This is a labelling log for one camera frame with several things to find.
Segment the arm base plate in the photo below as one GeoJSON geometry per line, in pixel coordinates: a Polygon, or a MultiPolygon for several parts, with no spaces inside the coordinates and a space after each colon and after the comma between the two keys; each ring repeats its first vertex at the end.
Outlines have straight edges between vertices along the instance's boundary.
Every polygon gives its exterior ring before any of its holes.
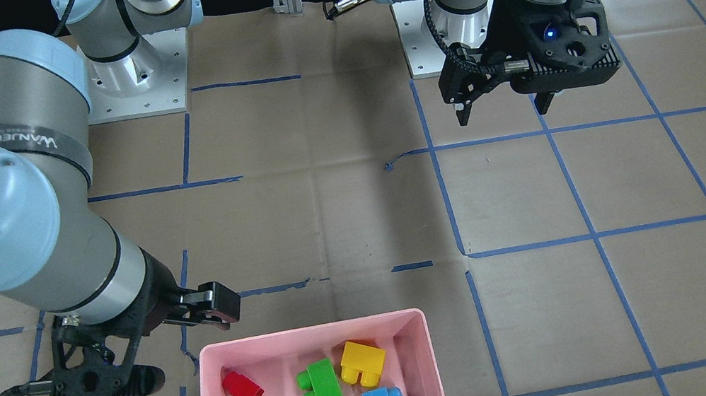
{"type": "Polygon", "coordinates": [[[87,63],[92,126],[187,111],[188,29],[145,35],[129,55],[87,63]]]}
{"type": "MultiPolygon", "coordinates": [[[[432,4],[430,12],[437,33],[443,36],[445,45],[461,44],[474,50],[482,46],[487,38],[494,0],[487,0],[485,5],[473,14],[454,14],[443,10],[438,4],[432,4]]],[[[445,55],[425,22],[424,1],[399,1],[390,5],[390,8],[412,78],[439,76],[445,55]]]]}

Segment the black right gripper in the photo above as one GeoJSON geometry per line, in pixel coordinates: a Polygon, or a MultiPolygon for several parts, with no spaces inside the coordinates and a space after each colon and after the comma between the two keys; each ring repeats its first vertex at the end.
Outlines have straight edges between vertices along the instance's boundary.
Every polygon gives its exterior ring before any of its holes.
{"type": "Polygon", "coordinates": [[[99,289],[80,303],[54,311],[54,359],[65,362],[76,349],[103,347],[109,336],[133,342],[164,321],[230,330],[240,320],[241,301],[240,293],[219,282],[181,288],[171,270],[146,251],[120,255],[99,289]]]}

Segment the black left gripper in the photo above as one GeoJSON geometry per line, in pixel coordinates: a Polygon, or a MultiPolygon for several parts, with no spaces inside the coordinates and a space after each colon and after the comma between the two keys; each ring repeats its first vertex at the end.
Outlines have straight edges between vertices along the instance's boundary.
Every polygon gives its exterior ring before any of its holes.
{"type": "Polygon", "coordinates": [[[532,93],[537,115],[545,116],[558,91],[546,76],[549,68],[534,60],[518,31],[514,0],[486,1],[479,11],[464,14],[436,0],[425,4],[430,35],[444,53],[438,81],[443,102],[455,108],[460,126],[468,126],[477,99],[507,82],[517,93],[532,93]]]}

